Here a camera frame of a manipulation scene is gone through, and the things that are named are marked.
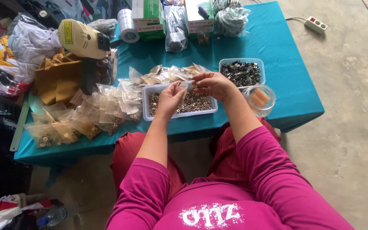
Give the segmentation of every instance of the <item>pink long-sleeve shirt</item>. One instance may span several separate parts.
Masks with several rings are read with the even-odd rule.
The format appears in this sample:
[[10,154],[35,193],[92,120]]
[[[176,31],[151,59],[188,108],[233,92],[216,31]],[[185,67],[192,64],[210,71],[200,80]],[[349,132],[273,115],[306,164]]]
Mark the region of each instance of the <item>pink long-sleeve shirt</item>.
[[106,229],[353,229],[300,175],[265,127],[245,135],[236,151],[254,194],[197,178],[165,204],[168,170],[136,158]]

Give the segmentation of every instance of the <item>red pants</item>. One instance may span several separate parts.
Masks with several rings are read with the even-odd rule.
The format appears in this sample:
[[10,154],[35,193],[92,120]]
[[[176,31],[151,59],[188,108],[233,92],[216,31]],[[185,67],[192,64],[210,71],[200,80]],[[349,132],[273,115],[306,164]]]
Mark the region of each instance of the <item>red pants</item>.
[[[280,137],[273,127],[263,118],[258,119],[280,142]],[[121,181],[136,158],[145,136],[145,133],[125,133],[116,141],[113,162],[110,168],[113,170],[117,198],[119,198],[120,194]],[[229,123],[225,123],[212,137],[209,149],[211,154],[214,155],[214,160],[205,179],[208,181],[226,182],[252,192],[245,170],[239,162],[235,151],[236,144]],[[167,198],[167,201],[169,201],[188,184],[183,173],[170,157],[168,158],[167,169],[170,182]]]

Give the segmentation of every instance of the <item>hand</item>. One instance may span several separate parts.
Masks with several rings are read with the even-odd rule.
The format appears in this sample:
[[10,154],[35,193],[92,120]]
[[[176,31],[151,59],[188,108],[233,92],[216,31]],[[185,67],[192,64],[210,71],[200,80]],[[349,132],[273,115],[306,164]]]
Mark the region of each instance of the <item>hand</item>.
[[193,76],[192,84],[197,84],[194,93],[204,93],[218,101],[224,101],[228,94],[237,87],[225,76],[217,72],[203,72]]
[[156,112],[157,117],[162,117],[167,120],[171,119],[184,96],[184,90],[177,89],[177,86],[180,84],[181,81],[173,82],[160,93]]

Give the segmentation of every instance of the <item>glass jar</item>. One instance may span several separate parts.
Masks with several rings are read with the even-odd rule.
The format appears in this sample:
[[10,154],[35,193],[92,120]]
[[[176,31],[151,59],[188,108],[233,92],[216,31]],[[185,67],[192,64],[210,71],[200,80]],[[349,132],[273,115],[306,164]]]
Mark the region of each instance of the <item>glass jar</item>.
[[269,86],[262,84],[248,87],[242,94],[256,117],[268,116],[276,101],[275,92]]

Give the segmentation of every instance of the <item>woman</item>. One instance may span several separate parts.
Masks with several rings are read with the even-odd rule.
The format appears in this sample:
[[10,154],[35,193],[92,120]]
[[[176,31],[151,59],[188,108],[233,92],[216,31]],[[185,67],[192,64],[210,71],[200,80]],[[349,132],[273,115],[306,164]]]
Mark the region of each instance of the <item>woman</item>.
[[167,157],[168,121],[184,94],[176,90],[179,84],[161,92],[147,134],[126,133],[116,143],[111,168],[119,197],[108,230],[353,229],[300,175],[273,128],[255,118],[220,73],[194,76],[194,92],[222,101],[231,126],[211,140],[215,157],[208,176],[188,185]]

